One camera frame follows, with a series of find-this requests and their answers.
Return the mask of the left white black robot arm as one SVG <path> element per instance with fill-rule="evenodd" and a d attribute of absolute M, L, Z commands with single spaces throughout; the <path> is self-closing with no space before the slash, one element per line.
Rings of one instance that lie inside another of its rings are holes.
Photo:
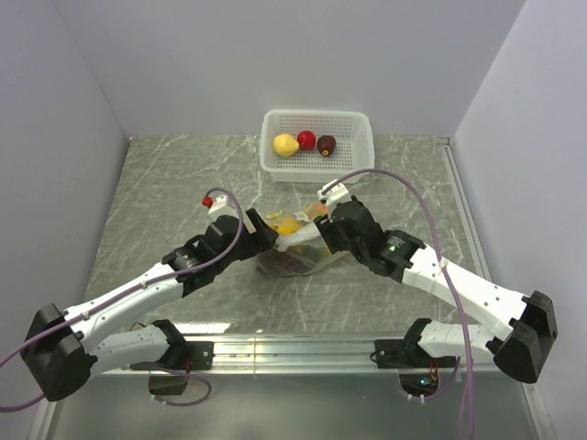
<path fill-rule="evenodd" d="M 78 391 L 90 378 L 133 364 L 185 369 L 189 350 L 183 334 L 167 319 L 121 333 L 127 321 L 175 302 L 212 283 L 231 263 L 270 250 L 278 234 L 255 209 L 249 225 L 235 214 L 220 215 L 202 235 L 172 250 L 146 273 L 89 302 L 36 312 L 22 360 L 50 402 Z"/>

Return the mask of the transparent plastic bag with fruit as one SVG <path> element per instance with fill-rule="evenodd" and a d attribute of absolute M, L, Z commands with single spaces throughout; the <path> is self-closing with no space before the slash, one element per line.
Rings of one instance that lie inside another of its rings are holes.
<path fill-rule="evenodd" d="M 322 203 L 313 202 L 304 208 L 263 214 L 278 238 L 272 249 L 257 256 L 257 272 L 269 278 L 309 276 L 345 258 L 348 252 L 329 250 L 314 223 L 326 213 Z"/>

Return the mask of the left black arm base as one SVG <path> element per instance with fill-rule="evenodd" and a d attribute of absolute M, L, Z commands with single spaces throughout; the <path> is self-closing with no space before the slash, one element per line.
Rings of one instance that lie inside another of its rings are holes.
<path fill-rule="evenodd" d="M 131 364 L 130 370 L 159 371 L 169 374 L 169 377 L 149 377 L 148 386 L 151 398 L 161 404 L 184 408 L 205 402 L 212 394 L 212 384 L 196 371 L 208 371 L 212 367 L 214 343 L 211 341 L 188 342 L 184 335 L 169 320 L 156 320 L 150 325 L 143 325 L 143 329 L 155 327 L 163 332 L 168 348 L 164 354 L 154 362 L 139 362 Z M 205 385 L 205 393 L 195 401 L 169 401 L 165 396 L 181 396 L 187 391 L 189 379 Z"/>

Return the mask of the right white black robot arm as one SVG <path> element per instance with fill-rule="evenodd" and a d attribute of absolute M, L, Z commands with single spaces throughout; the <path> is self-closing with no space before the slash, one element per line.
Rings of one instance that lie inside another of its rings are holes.
<path fill-rule="evenodd" d="M 384 230 L 368 208 L 348 194 L 318 199 L 327 212 L 315 220 L 333 253 L 348 251 L 372 273 L 461 307 L 475 320 L 467 329 L 419 318 L 404 337 L 404 355 L 415 366 L 432 358 L 492 361 L 519 382 L 537 382 L 558 336 L 554 303 L 541 291 L 508 290 L 445 259 L 402 230 Z"/>

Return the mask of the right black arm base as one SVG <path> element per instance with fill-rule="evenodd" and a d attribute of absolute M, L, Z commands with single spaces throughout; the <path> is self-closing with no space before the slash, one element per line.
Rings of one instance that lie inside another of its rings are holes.
<path fill-rule="evenodd" d="M 402 391 L 422 402 L 444 391 L 458 376 L 460 365 L 457 357 L 431 357 L 403 339 L 376 339 L 370 361 L 377 369 L 397 370 Z"/>

